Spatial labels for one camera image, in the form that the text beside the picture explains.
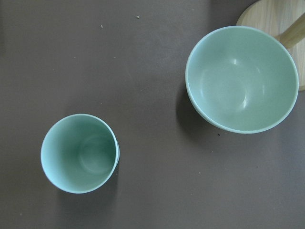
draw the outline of cup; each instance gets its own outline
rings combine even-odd
[[[41,165],[50,182],[70,193],[87,193],[102,186],[120,157],[111,128],[90,114],[73,114],[47,132]]]

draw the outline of green bowl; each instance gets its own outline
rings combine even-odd
[[[298,74],[285,47],[246,26],[229,26],[203,37],[185,71],[186,89],[196,111],[227,131],[268,130],[291,112]]]

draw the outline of table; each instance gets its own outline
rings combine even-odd
[[[254,2],[1,0],[0,228],[303,229],[305,93],[277,127],[241,135],[204,121],[185,89],[193,46]],[[40,162],[48,129],[77,113],[121,149],[81,195]]]

